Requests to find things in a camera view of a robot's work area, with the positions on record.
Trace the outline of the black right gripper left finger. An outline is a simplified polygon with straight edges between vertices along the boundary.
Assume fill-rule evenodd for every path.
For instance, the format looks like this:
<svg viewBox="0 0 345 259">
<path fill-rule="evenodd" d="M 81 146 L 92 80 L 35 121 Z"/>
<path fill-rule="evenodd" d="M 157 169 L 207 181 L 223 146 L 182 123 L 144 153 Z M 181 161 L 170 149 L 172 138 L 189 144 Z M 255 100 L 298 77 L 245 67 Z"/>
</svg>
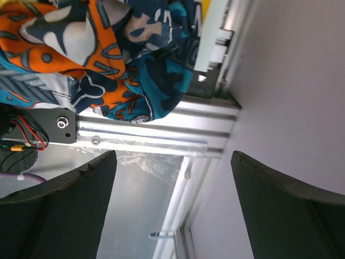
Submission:
<svg viewBox="0 0 345 259">
<path fill-rule="evenodd" d="M 1 198 L 1 258 L 96 258 L 115 151 Z"/>
</svg>

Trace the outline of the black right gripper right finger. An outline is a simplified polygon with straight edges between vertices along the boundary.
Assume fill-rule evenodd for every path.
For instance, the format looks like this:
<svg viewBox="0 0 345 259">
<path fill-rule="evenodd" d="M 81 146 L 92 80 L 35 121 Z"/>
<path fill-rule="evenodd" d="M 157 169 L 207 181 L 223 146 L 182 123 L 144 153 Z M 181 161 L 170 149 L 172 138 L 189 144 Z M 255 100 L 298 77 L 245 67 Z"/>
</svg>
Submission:
<svg viewBox="0 0 345 259">
<path fill-rule="evenodd" d="M 254 258 L 344 258 L 344 195 L 240 151 L 231 167 Z"/>
</svg>

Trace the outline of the orange blue patterned shorts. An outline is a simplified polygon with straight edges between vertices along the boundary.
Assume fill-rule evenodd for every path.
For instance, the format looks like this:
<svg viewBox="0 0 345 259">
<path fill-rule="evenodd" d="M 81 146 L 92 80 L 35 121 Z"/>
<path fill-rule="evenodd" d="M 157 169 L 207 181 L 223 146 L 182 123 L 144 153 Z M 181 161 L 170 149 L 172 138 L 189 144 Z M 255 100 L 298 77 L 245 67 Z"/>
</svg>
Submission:
<svg viewBox="0 0 345 259">
<path fill-rule="evenodd" d="M 1 103 L 164 118 L 192 81 L 202 1 L 1 1 Z"/>
</svg>

